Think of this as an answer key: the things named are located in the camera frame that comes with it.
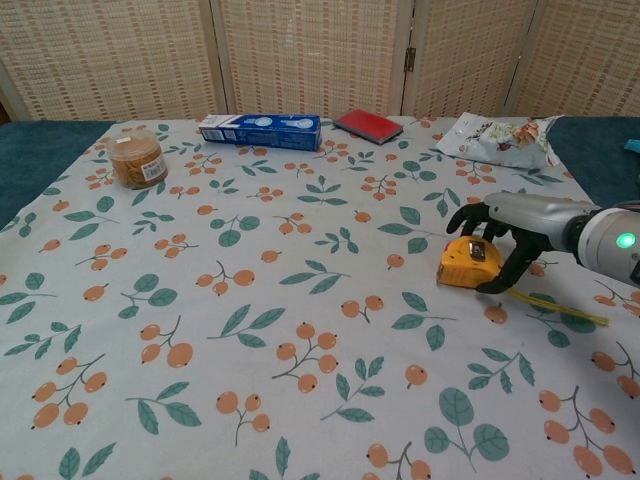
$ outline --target tablecloth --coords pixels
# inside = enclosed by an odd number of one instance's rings
[[[318,152],[112,126],[0,235],[2,478],[635,474],[639,291],[561,253],[519,282],[603,328],[435,280],[460,205],[583,191],[396,120],[383,146],[325,122]],[[106,159],[132,128],[169,164],[148,190]]]

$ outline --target blue box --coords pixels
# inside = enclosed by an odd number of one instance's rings
[[[321,142],[318,115],[207,115],[198,127],[210,142],[312,152]]]

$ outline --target snack bag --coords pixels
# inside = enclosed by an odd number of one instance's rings
[[[445,155],[517,168],[553,167],[559,163],[547,132],[558,117],[521,125],[463,113],[436,147]]]

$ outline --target green indicator light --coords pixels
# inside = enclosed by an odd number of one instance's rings
[[[636,243],[636,236],[633,233],[621,233],[618,239],[616,240],[616,245],[620,248],[629,248],[633,247]]]

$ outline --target yellow measuring tape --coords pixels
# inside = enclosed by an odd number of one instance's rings
[[[576,317],[584,318],[585,320],[590,320],[596,325],[600,325],[601,327],[609,326],[609,319],[607,317],[602,317],[600,315],[594,315],[592,313],[583,312],[582,310],[578,310],[577,308],[565,307],[563,305],[558,305],[557,303],[547,302],[546,300],[541,300],[539,298],[532,297],[530,295],[526,295],[515,288],[509,289],[509,293],[513,295],[518,300],[522,300],[523,302],[527,302],[530,305],[536,305],[538,307],[547,308],[549,310],[553,310],[554,312],[567,313],[569,315],[574,315]]]

